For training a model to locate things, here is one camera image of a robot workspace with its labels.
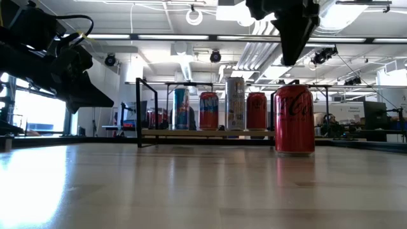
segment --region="soda can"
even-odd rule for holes
[[[248,130],[267,129],[267,98],[262,92],[251,92],[247,98]]]
[[[174,90],[174,102],[172,105],[172,129],[190,129],[190,91],[185,88]]]
[[[199,128],[217,130],[219,123],[219,98],[215,92],[202,92],[199,97]]]
[[[226,130],[244,130],[245,93],[244,79],[233,77],[226,79]]]
[[[287,155],[315,151],[314,103],[306,85],[280,87],[274,97],[275,150]]]

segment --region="can lid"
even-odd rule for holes
[[[177,90],[177,91],[178,91],[178,90],[187,90],[187,91],[189,91],[188,88],[175,88],[174,91],[176,91],[176,90]]]
[[[279,87],[279,89],[284,88],[284,87],[295,87],[295,86],[297,86],[297,87],[307,87],[307,88],[310,87],[310,85],[282,85],[281,87]]]
[[[263,94],[263,95],[265,95],[264,92],[250,92],[249,95],[250,95],[250,94]]]

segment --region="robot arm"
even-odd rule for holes
[[[71,113],[81,107],[112,107],[114,102],[90,81],[87,69],[92,56],[79,45],[78,33],[64,37],[66,30],[57,19],[87,18],[84,15],[56,17],[44,13],[33,2],[24,7],[10,0],[0,2],[0,72],[28,81],[32,87],[53,92],[66,101]]]
[[[246,6],[256,20],[275,14],[272,24],[280,31],[282,64],[295,65],[314,29],[319,26],[319,4],[313,0],[246,0]]]

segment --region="red soda can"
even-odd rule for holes
[[[251,92],[247,98],[248,130],[267,129],[267,98],[263,92]]]
[[[314,107],[306,85],[280,87],[274,97],[275,150],[286,154],[315,151]]]
[[[219,122],[219,98],[215,92],[202,92],[199,97],[199,128],[217,130]]]

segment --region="silver soda can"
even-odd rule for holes
[[[245,106],[244,106],[245,84],[241,77],[226,79],[226,130],[245,129]]]

